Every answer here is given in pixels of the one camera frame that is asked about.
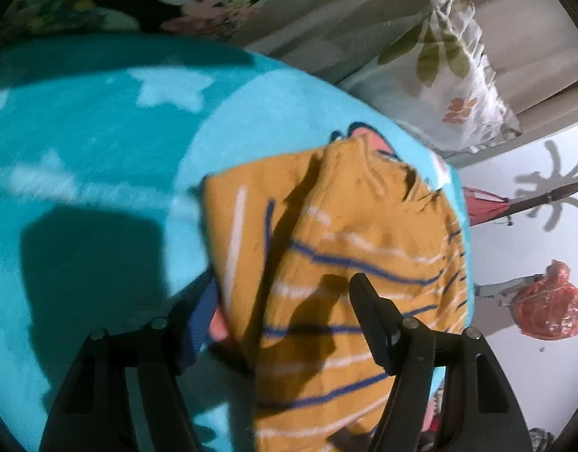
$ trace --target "pillow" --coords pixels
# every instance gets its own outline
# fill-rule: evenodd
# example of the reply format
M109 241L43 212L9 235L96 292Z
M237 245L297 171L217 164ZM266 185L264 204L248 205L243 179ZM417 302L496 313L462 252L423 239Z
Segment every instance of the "pillow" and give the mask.
M521 134L498 95L471 0L437 0L419 24L339 87L443 156Z

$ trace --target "folded clothing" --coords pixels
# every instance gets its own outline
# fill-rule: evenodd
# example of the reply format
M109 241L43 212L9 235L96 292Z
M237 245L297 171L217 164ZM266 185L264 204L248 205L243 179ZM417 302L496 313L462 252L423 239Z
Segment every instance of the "folded clothing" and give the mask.
M370 433L393 378L349 303L365 272L405 316L461 331L459 222L442 191L366 137L236 167L204 186L210 256L237 352L255 371L261 451L333 450Z

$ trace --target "screw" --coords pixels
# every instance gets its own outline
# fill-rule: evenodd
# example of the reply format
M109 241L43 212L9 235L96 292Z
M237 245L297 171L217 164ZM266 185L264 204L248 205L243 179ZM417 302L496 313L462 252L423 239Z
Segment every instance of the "screw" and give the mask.
M414 330L415 328L418 328L418 321L414 318L404 318L404 321L402 321L402 325L404 326L404 328Z
M96 328L90 332L90 339L91 340L100 340L103 336L105 336L106 331L102 328Z
M469 338L472 338L473 340L479 340L481 338L481 332L472 326L469 326L465 330L465 335L467 335Z
M151 321L151 328L154 330L163 330L168 325L168 320L163 316Z

